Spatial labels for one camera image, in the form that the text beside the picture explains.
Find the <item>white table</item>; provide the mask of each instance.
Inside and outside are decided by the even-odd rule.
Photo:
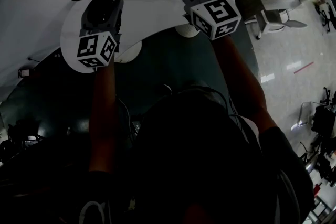
[[[81,17],[91,0],[82,0],[73,6],[61,31],[61,51],[67,64],[81,73],[91,73],[77,61]],[[121,16],[120,46],[116,62],[129,62],[141,50],[144,38],[177,25],[186,24],[182,0],[124,0]]]

